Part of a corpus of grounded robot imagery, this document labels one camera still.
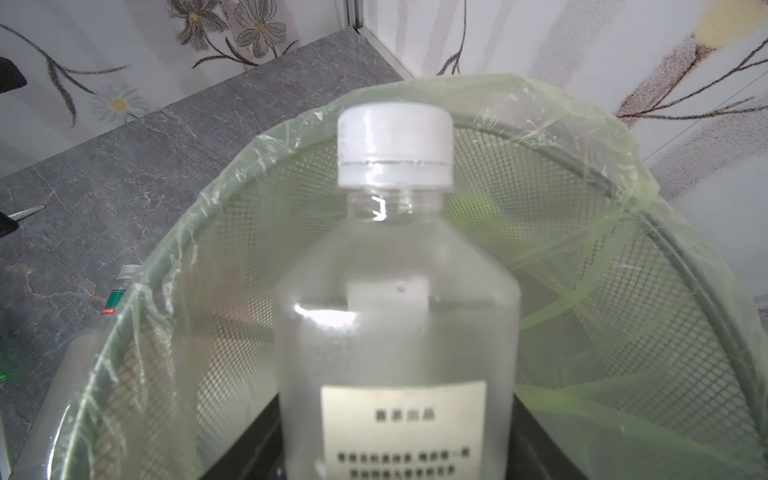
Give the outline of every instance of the white wall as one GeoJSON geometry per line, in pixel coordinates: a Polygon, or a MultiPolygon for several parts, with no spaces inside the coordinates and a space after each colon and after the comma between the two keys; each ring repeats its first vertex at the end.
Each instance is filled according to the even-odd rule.
{"type": "MultiPolygon", "coordinates": [[[[187,10],[202,9],[216,15],[224,29],[208,28],[207,33],[230,57],[234,55],[226,38],[239,54],[255,63],[275,57],[270,49],[264,57],[255,58],[249,47],[236,42],[243,26],[234,18],[234,9],[239,2],[255,5],[257,0],[174,1],[187,10]]],[[[269,2],[276,11],[271,21],[285,25],[285,40],[276,45],[278,55],[293,41],[298,42],[291,50],[346,25],[344,0],[269,2]]],[[[201,51],[191,43],[182,45],[177,34],[184,30],[185,18],[176,18],[178,12],[176,17],[169,15],[173,10],[170,0],[0,2],[0,24],[24,35],[44,52],[0,28],[0,57],[12,61],[27,81],[26,86],[0,93],[0,177],[249,68],[220,58],[192,69],[195,62],[217,53],[211,47],[201,51]],[[51,81],[45,55],[62,67],[79,71],[128,66],[105,74],[71,74],[94,94],[78,88],[56,70],[76,110],[73,124],[62,94],[51,81]],[[110,109],[115,99],[123,101],[126,110],[110,109]],[[99,104],[107,110],[95,106],[99,104]]]]}
{"type": "Polygon", "coordinates": [[[628,116],[738,68],[768,39],[766,0],[364,3],[366,27],[414,75],[438,74],[464,37],[461,73],[526,74],[624,115],[661,195],[710,237],[756,300],[768,299],[768,61],[749,66],[768,59],[768,46],[702,92],[628,116]]]}

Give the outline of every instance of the mesh trash can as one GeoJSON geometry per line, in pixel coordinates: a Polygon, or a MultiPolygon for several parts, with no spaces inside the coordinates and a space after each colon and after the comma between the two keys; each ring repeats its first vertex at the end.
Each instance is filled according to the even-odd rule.
{"type": "Polygon", "coordinates": [[[766,478],[756,308],[657,195],[617,119],[517,75],[367,88],[255,138],[134,278],[52,478],[199,478],[276,394],[270,291],[343,219],[336,119],[455,122],[444,215],[523,290],[516,394],[589,478],[766,478]]]}

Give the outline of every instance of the bottle label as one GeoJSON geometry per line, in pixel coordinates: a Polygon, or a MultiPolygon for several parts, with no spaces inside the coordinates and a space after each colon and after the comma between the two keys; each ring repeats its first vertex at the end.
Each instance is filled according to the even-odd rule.
{"type": "Polygon", "coordinates": [[[125,290],[112,290],[107,299],[107,305],[101,311],[101,315],[114,315],[114,308],[120,303],[120,299],[123,298],[125,290]]]}
{"type": "Polygon", "coordinates": [[[323,443],[330,480],[479,480],[484,381],[417,388],[324,386],[323,443]]]}

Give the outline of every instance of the black base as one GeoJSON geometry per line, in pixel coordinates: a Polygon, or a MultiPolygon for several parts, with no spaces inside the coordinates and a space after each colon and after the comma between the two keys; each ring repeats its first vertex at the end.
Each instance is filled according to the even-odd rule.
{"type": "MultiPolygon", "coordinates": [[[[507,479],[586,480],[517,397],[513,409],[507,479]]],[[[201,480],[285,479],[280,405],[275,397],[201,480]]]]}

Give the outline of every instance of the plastic bottle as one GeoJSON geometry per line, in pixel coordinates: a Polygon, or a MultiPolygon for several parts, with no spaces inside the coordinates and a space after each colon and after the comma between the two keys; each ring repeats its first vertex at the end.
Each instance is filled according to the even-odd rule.
{"type": "Polygon", "coordinates": [[[360,105],[338,139],[347,217],[273,299],[288,478],[501,480],[520,289],[440,217],[452,119],[360,105]]]}
{"type": "Polygon", "coordinates": [[[125,290],[133,283],[134,273],[139,270],[141,265],[123,265],[120,273],[112,282],[112,291],[107,299],[107,304],[101,311],[101,315],[114,315],[114,309],[118,306],[120,299],[123,298],[125,290]]]}
{"type": "Polygon", "coordinates": [[[114,308],[120,302],[125,290],[133,282],[133,275],[140,265],[123,265],[120,273],[112,282],[112,293],[102,310],[99,319],[84,328],[67,347],[61,365],[53,378],[48,394],[45,396],[35,423],[14,467],[13,478],[18,480],[38,480],[48,478],[53,447],[58,438],[64,414],[72,400],[72,395],[86,381],[94,366],[95,356],[104,345],[104,337],[114,322],[114,308]]]}

